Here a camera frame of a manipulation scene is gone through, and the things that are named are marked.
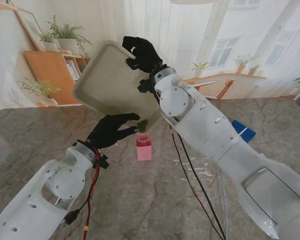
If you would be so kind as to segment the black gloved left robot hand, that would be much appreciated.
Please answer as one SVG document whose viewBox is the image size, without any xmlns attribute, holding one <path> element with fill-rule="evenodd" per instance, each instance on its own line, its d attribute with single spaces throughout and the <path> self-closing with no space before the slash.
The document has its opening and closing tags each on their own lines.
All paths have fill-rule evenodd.
<svg viewBox="0 0 300 240">
<path fill-rule="evenodd" d="M 87 137 L 87 142 L 96 149 L 104 149 L 114 145 L 130 135 L 139 131 L 136 126 L 119 130 L 128 121 L 138 121 L 140 116 L 136 113 L 106 115 L 94 127 Z"/>
</svg>

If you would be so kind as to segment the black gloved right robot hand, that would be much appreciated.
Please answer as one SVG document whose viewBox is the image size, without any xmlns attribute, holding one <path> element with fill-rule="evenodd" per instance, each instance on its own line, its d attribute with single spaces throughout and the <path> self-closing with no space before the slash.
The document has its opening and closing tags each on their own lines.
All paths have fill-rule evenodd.
<svg viewBox="0 0 300 240">
<path fill-rule="evenodd" d="M 153 44 L 144 38 L 124 36 L 122 47 L 135 57 L 125 60 L 132 70 L 139 69 L 150 74 L 153 69 L 163 65 L 163 60 L 157 54 Z"/>
</svg>

